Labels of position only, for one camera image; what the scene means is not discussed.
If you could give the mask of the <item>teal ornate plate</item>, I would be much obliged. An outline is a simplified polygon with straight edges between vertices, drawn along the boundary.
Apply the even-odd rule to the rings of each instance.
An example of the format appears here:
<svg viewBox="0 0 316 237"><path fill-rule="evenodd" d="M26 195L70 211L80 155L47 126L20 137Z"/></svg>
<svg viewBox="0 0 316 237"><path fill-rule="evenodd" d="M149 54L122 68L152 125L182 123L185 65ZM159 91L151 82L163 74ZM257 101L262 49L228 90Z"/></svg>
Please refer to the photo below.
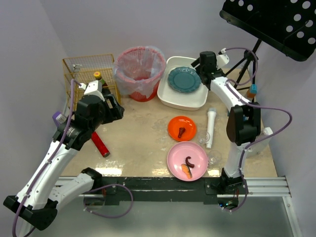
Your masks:
<svg viewBox="0 0 316 237"><path fill-rule="evenodd" d="M201 79L196 70L189 67L177 67L171 70L167 81L172 89L181 93L194 92L201 84Z"/></svg>

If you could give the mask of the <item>green yellow-capped sauce bottle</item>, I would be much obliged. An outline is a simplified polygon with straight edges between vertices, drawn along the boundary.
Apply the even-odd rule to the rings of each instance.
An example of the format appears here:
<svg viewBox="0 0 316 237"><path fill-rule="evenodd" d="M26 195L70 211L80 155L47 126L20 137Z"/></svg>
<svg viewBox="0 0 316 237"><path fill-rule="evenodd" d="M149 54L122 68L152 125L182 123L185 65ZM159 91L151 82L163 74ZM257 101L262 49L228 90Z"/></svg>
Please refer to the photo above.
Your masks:
<svg viewBox="0 0 316 237"><path fill-rule="evenodd" d="M103 87L107 87L106 81L103 79L101 73L99 71L94 72L94 77L96 80L100 81Z"/></svg>

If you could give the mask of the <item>orange plate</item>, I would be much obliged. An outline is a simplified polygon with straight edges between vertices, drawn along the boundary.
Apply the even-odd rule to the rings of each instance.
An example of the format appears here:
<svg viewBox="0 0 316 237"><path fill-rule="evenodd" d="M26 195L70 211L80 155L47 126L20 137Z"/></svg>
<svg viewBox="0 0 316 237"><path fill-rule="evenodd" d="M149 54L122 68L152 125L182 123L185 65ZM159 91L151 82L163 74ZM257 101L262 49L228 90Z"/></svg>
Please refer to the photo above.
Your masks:
<svg viewBox="0 0 316 237"><path fill-rule="evenodd" d="M191 141L197 132L194 121L186 116L177 116L170 120L167 126L168 134L176 141Z"/></svg>

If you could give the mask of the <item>pink plate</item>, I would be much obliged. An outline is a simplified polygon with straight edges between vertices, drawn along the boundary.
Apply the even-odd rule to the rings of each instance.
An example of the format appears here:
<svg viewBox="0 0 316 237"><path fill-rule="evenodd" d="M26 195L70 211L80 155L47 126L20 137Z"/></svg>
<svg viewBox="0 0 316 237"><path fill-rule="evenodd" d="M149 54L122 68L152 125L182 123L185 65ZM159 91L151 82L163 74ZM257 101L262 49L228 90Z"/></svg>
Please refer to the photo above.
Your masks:
<svg viewBox="0 0 316 237"><path fill-rule="evenodd" d="M182 181L195 181L201 178L208 167L208 156L204 149L193 142L180 142L174 145L167 155L167 166L171 174ZM192 179L187 179L181 164L189 166Z"/></svg>

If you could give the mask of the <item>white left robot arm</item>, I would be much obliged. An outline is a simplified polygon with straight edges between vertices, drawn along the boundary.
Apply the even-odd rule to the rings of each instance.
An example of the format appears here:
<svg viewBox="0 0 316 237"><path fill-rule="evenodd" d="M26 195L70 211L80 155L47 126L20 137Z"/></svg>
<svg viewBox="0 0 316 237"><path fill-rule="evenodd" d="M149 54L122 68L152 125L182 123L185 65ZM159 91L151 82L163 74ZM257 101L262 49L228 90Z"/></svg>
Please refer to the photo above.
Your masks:
<svg viewBox="0 0 316 237"><path fill-rule="evenodd" d="M86 168L65 186L55 186L65 167L91 140L95 130L123 117L123 107L113 94L104 92L101 82L82 83L80 88L84 95L77 102L76 111L70 111L67 121L58 126L46 156L32 178L17 195L7 196L3 202L17 218L40 231L53 222L63 206L101 181L100 173Z"/></svg>

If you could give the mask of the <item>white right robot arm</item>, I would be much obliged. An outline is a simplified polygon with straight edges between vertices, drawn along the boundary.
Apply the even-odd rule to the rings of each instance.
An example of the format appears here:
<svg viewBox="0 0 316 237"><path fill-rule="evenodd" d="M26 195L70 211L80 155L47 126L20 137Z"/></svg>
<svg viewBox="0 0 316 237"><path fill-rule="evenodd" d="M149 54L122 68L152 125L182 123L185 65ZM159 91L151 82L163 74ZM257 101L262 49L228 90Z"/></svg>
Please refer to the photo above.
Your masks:
<svg viewBox="0 0 316 237"><path fill-rule="evenodd" d="M203 51L192 63L192 67L201 82L219 97L230 112L226 133L231 148L221 176L232 180L243 178L243 160L261 130L261 111L254 108L253 104L234 88L233 81L224 75L221 68L228 62L229 57L225 50L219 55L212 51Z"/></svg>

